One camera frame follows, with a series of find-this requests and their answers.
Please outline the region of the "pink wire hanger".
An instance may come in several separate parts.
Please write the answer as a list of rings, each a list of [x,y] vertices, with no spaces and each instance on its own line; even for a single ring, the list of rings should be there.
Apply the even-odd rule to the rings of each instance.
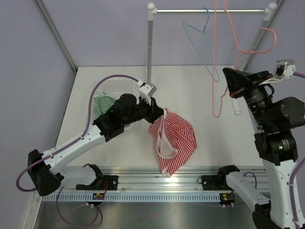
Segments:
[[[212,60],[212,68],[213,68],[213,70],[212,70],[212,78],[213,78],[212,79],[212,115],[215,118],[219,118],[221,116],[222,107],[223,107],[223,98],[226,95],[227,90],[228,90],[228,87],[226,87],[224,93],[221,95],[219,112],[218,112],[218,114],[216,114],[215,113],[215,96],[214,96],[214,90],[215,90],[215,87],[214,87],[215,68],[214,67],[215,67],[215,61],[216,61],[216,53],[215,52],[216,52],[216,37],[217,37],[217,35],[216,35],[217,34],[217,12],[216,12],[217,7],[218,7],[218,1],[215,0],[214,1],[214,24],[213,24],[213,60]],[[238,39],[237,39],[237,36],[236,36],[236,32],[235,32],[235,29],[234,29],[234,25],[233,25],[230,13],[226,9],[226,7],[227,7],[227,1],[225,0],[223,10],[227,14],[227,17],[228,17],[228,20],[229,20],[229,23],[230,23],[230,26],[231,26],[231,30],[232,30],[232,33],[233,33],[233,37],[234,37],[234,40],[235,40],[235,43],[236,43],[236,47],[237,47],[237,49],[240,53],[239,56],[236,59],[235,64],[234,64],[234,69],[236,69],[236,66],[239,63],[240,58],[242,56],[244,56],[246,54],[265,54],[265,53],[270,52],[275,47],[276,42],[277,42],[277,35],[276,35],[275,31],[272,30],[272,29],[260,26],[259,29],[258,29],[259,32],[266,31],[266,32],[270,32],[273,35],[274,40],[273,40],[272,46],[268,50],[265,50],[265,51],[254,51],[252,48],[249,48],[248,50],[242,50],[239,46],[239,42],[238,42]]]

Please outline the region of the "red striped tank top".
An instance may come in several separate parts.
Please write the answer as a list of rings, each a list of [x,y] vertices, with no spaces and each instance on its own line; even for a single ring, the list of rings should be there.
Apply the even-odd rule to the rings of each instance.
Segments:
[[[197,149],[193,126],[167,107],[149,127],[149,132],[156,140],[157,158],[164,177],[171,177]]]

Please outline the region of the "green striped tank top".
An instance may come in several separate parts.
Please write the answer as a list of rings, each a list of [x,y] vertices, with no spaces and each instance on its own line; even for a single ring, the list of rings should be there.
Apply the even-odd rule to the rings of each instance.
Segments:
[[[102,91],[93,96],[93,112],[94,117],[97,119],[100,115],[105,114],[108,109],[110,109],[114,103],[119,99],[117,94],[113,95]]]

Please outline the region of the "blue wire hanger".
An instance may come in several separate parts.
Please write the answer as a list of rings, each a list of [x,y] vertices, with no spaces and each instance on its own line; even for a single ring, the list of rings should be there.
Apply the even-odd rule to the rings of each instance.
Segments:
[[[211,59],[211,61],[214,60],[213,58],[213,53],[212,53],[212,46],[211,44],[209,43],[209,40],[207,38],[207,35],[206,35],[206,29],[207,29],[207,25],[209,23],[209,18],[210,18],[210,13],[209,13],[209,10],[206,8],[206,7],[203,7],[203,10],[207,13],[207,19],[203,25],[203,28],[200,30],[196,27],[194,27],[193,25],[189,24],[188,22],[186,22],[185,20],[182,21],[182,27],[183,27],[183,30],[185,32],[185,34],[187,35],[193,49],[195,50],[198,58],[200,59],[201,61],[201,64],[204,66],[204,68],[208,71],[208,73],[210,74],[210,76],[213,78],[213,80],[218,83],[219,80],[220,80],[220,77],[219,77],[219,73],[218,71],[216,70],[215,67],[212,68],[212,70],[210,70],[207,65],[205,64],[205,61],[204,61],[204,57],[203,55],[200,53],[200,51],[198,50],[198,48],[196,47],[195,43],[193,42],[193,39],[190,35],[190,33],[188,32],[188,29],[191,28],[195,31],[197,31],[198,33],[201,34],[203,40],[205,41],[206,45],[207,45],[207,48],[208,48],[208,51],[209,51],[209,57]]]

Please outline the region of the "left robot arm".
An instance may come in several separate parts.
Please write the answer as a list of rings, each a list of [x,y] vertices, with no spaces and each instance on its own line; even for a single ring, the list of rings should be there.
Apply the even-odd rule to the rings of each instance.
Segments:
[[[81,169],[66,166],[90,149],[122,134],[126,125],[142,119],[152,124],[163,114],[164,110],[154,98],[150,103],[144,99],[138,102],[134,95],[123,94],[79,136],[42,153],[37,149],[31,151],[28,174],[38,194],[47,196],[64,185],[77,190],[103,190],[105,179],[97,165],[88,164]]]

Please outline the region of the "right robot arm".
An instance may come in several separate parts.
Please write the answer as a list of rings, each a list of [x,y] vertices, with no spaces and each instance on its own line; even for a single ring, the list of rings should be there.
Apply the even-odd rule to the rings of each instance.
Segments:
[[[296,183],[300,163],[292,129],[305,124],[305,104],[295,97],[274,102],[268,71],[247,73],[225,67],[223,73],[229,95],[243,98],[257,123],[254,143],[267,174],[270,197],[247,184],[234,165],[219,168],[218,187],[231,188],[241,197],[258,229],[304,228]]]

